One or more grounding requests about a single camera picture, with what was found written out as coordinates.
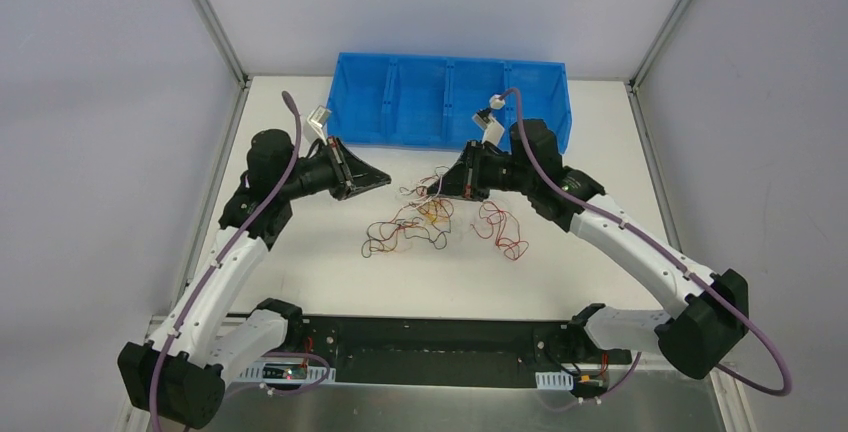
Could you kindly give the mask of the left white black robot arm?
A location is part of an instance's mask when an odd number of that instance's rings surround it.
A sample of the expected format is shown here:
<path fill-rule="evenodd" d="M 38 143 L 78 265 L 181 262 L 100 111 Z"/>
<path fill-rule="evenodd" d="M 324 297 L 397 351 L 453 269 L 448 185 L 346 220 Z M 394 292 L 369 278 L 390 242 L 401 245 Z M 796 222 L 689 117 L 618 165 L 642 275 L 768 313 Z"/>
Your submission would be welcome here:
<path fill-rule="evenodd" d="M 174 309 L 142 344 L 128 342 L 117 364 L 131 404 L 194 429 L 216 415 L 226 389 L 265 353 L 297 354 L 305 342 L 300 307 L 266 299 L 224 336 L 218 334 L 238 293 L 293 216 L 296 199 L 323 191 L 338 201 L 390 184 L 391 177 L 340 139 L 300 141 L 279 129 L 257 133 L 247 169 L 225 204 L 211 251 Z"/>

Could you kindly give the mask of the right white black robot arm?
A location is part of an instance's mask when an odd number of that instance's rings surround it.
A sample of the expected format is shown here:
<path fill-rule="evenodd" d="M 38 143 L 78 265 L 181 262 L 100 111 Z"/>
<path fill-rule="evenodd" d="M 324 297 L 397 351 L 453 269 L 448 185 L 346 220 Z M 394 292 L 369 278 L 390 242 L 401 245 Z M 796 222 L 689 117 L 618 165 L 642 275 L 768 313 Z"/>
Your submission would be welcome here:
<path fill-rule="evenodd" d="M 612 259 L 660 304 L 658 310 L 585 307 L 567 325 L 573 357 L 590 362 L 608 350 L 648 352 L 690 378 L 704 378 L 747 333 L 722 305 L 747 314 L 747 281 L 732 270 L 714 274 L 653 236 L 637 234 L 636 223 L 597 181 L 563 164 L 543 120 L 514 124 L 509 135 L 508 152 L 469 141 L 429 193 L 475 202 L 493 190 L 519 193 L 538 215 Z"/>

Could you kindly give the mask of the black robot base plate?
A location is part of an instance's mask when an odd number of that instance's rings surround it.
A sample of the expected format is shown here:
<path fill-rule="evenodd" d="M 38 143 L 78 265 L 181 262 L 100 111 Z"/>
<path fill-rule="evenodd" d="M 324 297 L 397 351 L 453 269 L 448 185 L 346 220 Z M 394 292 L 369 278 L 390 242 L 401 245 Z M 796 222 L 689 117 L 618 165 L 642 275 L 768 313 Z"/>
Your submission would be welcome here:
<path fill-rule="evenodd" d="M 327 361 L 332 380 L 346 384 L 533 388 L 539 373 L 632 362 L 631 352 L 603 351 L 565 321 L 306 315 L 272 298 L 257 307 L 290 322 L 278 351 Z"/>

